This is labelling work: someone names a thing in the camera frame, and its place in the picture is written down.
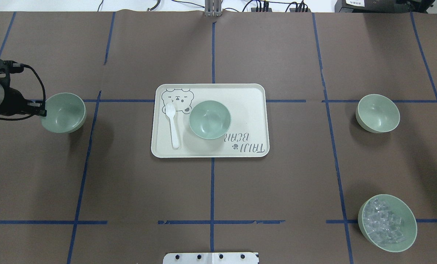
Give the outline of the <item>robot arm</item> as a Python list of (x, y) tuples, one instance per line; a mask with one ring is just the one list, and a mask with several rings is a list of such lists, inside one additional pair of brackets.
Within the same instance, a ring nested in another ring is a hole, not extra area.
[(45, 96), (42, 100), (33, 102), (24, 98), (21, 92), (6, 87), (0, 82), (0, 120), (20, 121), (33, 116), (47, 116)]

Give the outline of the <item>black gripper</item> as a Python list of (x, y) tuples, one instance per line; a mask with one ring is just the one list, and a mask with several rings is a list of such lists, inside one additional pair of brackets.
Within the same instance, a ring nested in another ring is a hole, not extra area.
[(44, 108), (44, 102), (31, 102), (24, 98), (21, 92), (13, 88), (4, 89), (4, 99), (0, 105), (0, 114), (3, 116), (24, 115), (29, 117), (40, 116), (47, 117), (47, 110), (35, 110), (35, 108)]

